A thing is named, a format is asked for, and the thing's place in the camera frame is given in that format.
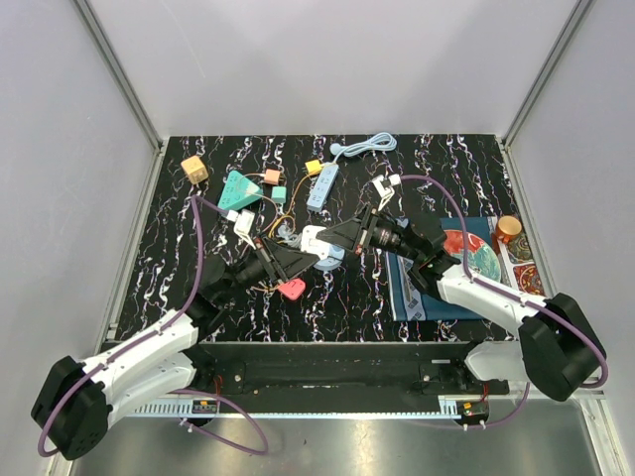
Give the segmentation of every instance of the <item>marble tabletop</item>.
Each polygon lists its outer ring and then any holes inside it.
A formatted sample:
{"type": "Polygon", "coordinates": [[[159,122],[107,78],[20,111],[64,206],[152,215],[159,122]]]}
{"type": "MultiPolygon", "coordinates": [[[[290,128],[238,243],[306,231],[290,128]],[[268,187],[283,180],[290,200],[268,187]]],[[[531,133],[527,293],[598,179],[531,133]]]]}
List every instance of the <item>marble tabletop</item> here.
{"type": "MultiPolygon", "coordinates": [[[[231,136],[173,137],[148,214],[132,277],[120,315],[116,339],[125,339],[179,305],[195,271],[196,240],[188,196],[199,193],[217,202],[231,171],[281,171],[288,190],[295,189],[311,159],[330,160],[332,142],[352,144],[369,136],[231,136]],[[181,161],[199,155],[209,180],[191,185],[181,161]]],[[[388,153],[366,153],[340,159],[337,181],[321,213],[307,211],[311,183],[306,180],[294,207],[298,228],[330,226],[378,202],[370,179],[380,174],[424,174],[439,180],[467,216],[517,214],[511,184],[494,136],[401,135],[388,153]]],[[[259,200],[256,228],[274,217],[274,205],[259,200]]],[[[387,210],[397,217],[427,210],[453,216],[434,187],[408,182],[387,210]]],[[[219,254],[230,263],[244,249],[228,222],[208,209],[201,211],[206,256],[219,254]]],[[[350,256],[332,272],[311,268],[302,274],[304,294],[290,301],[278,292],[237,292],[224,325],[210,337],[216,341],[436,341],[503,339],[507,333],[487,320],[396,322],[390,308],[381,251],[350,256]]]]}

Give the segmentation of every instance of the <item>white wall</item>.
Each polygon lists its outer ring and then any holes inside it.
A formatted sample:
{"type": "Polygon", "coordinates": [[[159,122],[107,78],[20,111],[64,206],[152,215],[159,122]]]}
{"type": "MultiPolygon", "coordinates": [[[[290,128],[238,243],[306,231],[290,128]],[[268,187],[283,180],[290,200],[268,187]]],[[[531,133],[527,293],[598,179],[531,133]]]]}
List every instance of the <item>white wall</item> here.
{"type": "Polygon", "coordinates": [[[2,2],[0,45],[0,473],[35,475],[31,407],[94,350],[152,153],[71,2],[2,2]]]}
{"type": "Polygon", "coordinates": [[[596,2],[512,145],[557,288],[608,353],[635,467],[635,2],[596,2]]]}
{"type": "Polygon", "coordinates": [[[92,0],[162,135],[503,134],[574,0],[92,0]]]}

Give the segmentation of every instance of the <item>shiny metallic surface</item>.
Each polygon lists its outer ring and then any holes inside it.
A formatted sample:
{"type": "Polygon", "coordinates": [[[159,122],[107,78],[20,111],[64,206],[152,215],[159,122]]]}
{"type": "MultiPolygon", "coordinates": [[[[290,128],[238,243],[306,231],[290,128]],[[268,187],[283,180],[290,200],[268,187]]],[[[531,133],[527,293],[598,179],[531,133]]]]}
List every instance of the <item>shiny metallic surface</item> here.
{"type": "MultiPolygon", "coordinates": [[[[492,403],[494,418],[512,409],[492,403]]],[[[260,420],[268,456],[249,456],[175,420],[125,418],[88,455],[74,476],[203,475],[599,475],[574,403],[530,401],[509,424],[463,433],[403,420],[260,420]]],[[[447,426],[431,421],[423,424],[447,426]]],[[[243,444],[259,440],[243,420],[207,426],[243,444]]]]}

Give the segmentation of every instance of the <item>blue round object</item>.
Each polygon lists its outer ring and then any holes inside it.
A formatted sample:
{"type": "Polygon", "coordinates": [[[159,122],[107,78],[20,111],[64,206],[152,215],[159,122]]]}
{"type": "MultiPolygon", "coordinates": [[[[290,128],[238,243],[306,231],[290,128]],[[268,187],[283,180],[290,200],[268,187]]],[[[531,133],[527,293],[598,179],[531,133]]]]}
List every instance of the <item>blue round object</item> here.
{"type": "Polygon", "coordinates": [[[320,271],[333,271],[341,265],[344,259],[344,249],[338,246],[330,245],[328,248],[328,258],[318,261],[314,264],[314,268],[320,271]]]}

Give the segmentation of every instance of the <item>green block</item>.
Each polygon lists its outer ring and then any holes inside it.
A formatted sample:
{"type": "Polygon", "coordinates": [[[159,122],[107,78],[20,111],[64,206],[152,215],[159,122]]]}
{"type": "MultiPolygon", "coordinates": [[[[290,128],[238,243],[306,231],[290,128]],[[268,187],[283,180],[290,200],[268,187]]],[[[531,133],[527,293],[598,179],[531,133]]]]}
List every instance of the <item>green block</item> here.
{"type": "Polygon", "coordinates": [[[271,189],[271,199],[276,203],[285,204],[287,202],[287,188],[285,186],[274,186],[271,189]]]}
{"type": "Polygon", "coordinates": [[[218,201],[223,210],[240,210],[260,199],[262,188],[237,171],[231,171],[227,176],[225,188],[218,201]]]}

